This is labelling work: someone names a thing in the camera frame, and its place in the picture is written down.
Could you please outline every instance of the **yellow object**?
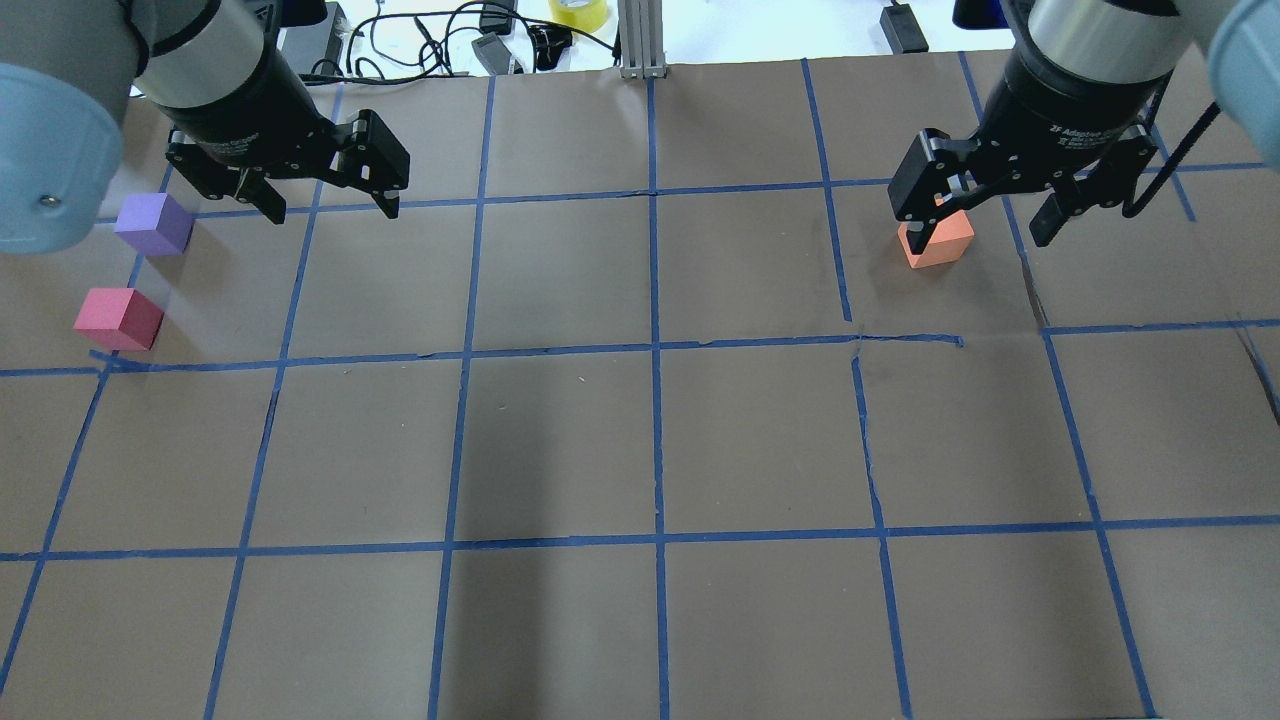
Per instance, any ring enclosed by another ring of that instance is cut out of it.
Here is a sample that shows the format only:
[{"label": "yellow object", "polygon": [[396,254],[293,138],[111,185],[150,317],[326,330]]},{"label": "yellow object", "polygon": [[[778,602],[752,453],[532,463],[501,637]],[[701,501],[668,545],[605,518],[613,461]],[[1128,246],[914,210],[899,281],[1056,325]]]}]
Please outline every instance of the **yellow object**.
[{"label": "yellow object", "polygon": [[552,19],[562,26],[576,27],[582,32],[600,29],[609,19],[609,6],[604,0],[547,0],[552,6]]}]

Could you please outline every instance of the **black power adapter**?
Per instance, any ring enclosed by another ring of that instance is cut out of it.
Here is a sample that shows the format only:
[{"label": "black power adapter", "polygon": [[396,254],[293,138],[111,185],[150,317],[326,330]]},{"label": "black power adapter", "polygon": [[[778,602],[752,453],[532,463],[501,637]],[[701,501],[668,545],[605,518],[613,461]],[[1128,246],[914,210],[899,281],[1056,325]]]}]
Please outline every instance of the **black power adapter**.
[{"label": "black power adapter", "polygon": [[895,55],[905,53],[928,53],[929,42],[924,40],[920,23],[908,4],[893,3],[881,13],[881,29]]}]

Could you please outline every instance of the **cube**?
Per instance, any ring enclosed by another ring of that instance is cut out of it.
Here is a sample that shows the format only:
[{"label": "cube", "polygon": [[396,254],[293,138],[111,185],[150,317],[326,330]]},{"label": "cube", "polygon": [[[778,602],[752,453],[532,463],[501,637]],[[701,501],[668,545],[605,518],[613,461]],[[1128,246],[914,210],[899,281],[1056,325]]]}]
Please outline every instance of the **cube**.
[{"label": "cube", "polygon": [[115,219],[115,234],[142,255],[182,255],[193,223],[168,192],[131,195]]},{"label": "cube", "polygon": [[84,297],[76,332],[108,350],[151,350],[164,310],[131,287],[95,287]]},{"label": "cube", "polygon": [[897,238],[902,241],[902,251],[906,252],[906,261],[911,268],[942,265],[955,263],[969,249],[969,243],[973,242],[973,224],[969,223],[969,215],[960,210],[938,223],[929,245],[919,255],[911,255],[911,246],[906,242],[906,223],[897,227]]}]

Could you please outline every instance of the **orange cube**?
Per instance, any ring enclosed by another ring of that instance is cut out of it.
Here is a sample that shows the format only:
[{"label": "orange cube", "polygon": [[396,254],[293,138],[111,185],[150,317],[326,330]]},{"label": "orange cube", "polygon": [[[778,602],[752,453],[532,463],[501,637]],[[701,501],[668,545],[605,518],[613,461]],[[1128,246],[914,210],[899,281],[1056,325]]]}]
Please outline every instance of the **orange cube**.
[{"label": "orange cube", "polygon": [[906,261],[911,268],[942,265],[955,263],[969,249],[969,243],[973,242],[973,224],[969,223],[969,215],[960,210],[938,223],[929,245],[919,255],[911,255],[911,246],[906,242],[906,223],[897,227],[897,238],[902,241],[902,251],[906,252]]}]

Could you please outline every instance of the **purple block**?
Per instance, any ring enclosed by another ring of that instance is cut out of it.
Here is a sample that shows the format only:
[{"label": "purple block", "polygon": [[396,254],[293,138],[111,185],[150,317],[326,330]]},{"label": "purple block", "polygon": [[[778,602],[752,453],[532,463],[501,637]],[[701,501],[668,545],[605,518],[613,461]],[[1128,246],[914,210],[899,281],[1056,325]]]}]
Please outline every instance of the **purple block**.
[{"label": "purple block", "polygon": [[115,234],[143,255],[182,255],[195,219],[168,192],[131,195],[120,206]]}]

